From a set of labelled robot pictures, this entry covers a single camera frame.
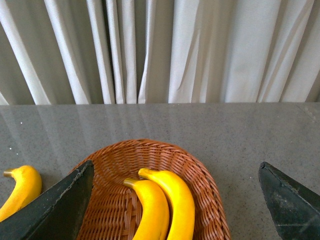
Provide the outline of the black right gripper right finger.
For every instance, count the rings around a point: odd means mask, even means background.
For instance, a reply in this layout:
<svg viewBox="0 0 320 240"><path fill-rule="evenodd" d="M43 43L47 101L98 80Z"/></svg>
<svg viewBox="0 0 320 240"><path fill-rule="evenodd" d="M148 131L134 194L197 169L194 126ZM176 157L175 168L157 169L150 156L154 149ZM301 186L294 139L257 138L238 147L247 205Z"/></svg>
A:
<svg viewBox="0 0 320 240"><path fill-rule="evenodd" d="M320 195L266 161L260 164L258 178L281 239L318 240Z"/></svg>

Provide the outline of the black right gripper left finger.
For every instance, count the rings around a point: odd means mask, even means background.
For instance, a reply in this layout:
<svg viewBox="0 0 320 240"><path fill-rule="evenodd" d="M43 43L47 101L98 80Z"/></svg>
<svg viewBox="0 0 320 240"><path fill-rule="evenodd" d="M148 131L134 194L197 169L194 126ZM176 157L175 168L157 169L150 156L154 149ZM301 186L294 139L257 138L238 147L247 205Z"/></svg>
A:
<svg viewBox="0 0 320 240"><path fill-rule="evenodd" d="M30 204L0 223L2 240L75 240L93 189L94 164L85 161Z"/></svg>

